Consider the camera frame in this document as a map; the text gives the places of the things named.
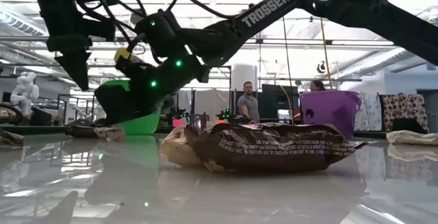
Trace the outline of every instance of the gray t-shirt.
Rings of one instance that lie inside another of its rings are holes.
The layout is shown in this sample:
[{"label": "gray t-shirt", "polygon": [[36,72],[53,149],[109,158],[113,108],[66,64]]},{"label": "gray t-shirt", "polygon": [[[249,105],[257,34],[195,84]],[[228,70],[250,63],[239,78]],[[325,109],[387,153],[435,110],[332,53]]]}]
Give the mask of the gray t-shirt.
[{"label": "gray t-shirt", "polygon": [[252,121],[259,121],[259,102],[257,99],[253,96],[247,97],[246,95],[242,95],[239,100],[237,100],[237,106],[240,109],[244,105],[248,108],[249,118]]}]

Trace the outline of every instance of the purple basket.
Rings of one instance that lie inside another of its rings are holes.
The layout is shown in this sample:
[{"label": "purple basket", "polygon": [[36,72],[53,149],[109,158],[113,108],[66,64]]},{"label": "purple basket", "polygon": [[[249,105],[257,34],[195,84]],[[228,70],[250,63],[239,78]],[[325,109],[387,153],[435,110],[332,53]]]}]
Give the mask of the purple basket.
[{"label": "purple basket", "polygon": [[318,91],[300,96],[306,125],[331,124],[347,138],[355,132],[355,117],[362,101],[353,91]]}]

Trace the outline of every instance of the yellow tag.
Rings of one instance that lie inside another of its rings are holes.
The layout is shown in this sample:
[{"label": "yellow tag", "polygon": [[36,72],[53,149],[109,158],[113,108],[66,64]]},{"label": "yellow tag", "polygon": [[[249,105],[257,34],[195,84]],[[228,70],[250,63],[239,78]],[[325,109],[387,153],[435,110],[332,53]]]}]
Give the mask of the yellow tag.
[{"label": "yellow tag", "polygon": [[119,48],[117,49],[116,54],[114,55],[114,61],[117,62],[120,57],[129,60],[130,55],[131,53],[129,53],[126,48]]}]

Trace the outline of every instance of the woman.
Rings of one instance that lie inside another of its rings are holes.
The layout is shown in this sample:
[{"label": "woman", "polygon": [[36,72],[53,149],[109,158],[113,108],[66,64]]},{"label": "woman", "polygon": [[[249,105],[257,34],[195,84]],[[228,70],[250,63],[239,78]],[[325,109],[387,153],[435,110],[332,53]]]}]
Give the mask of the woman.
[{"label": "woman", "polygon": [[320,80],[313,80],[310,83],[310,91],[323,91],[326,90],[326,88],[324,88],[324,84],[320,81]]}]

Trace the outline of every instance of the reflective tabletop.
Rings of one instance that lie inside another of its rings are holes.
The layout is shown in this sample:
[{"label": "reflective tabletop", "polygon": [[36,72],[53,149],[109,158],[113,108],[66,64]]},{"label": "reflective tabletop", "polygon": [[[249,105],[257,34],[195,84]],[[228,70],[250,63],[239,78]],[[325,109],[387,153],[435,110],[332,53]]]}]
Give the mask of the reflective tabletop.
[{"label": "reflective tabletop", "polygon": [[27,136],[0,151],[0,223],[438,223],[438,148],[380,140],[326,171],[212,174],[161,162],[163,137]]}]

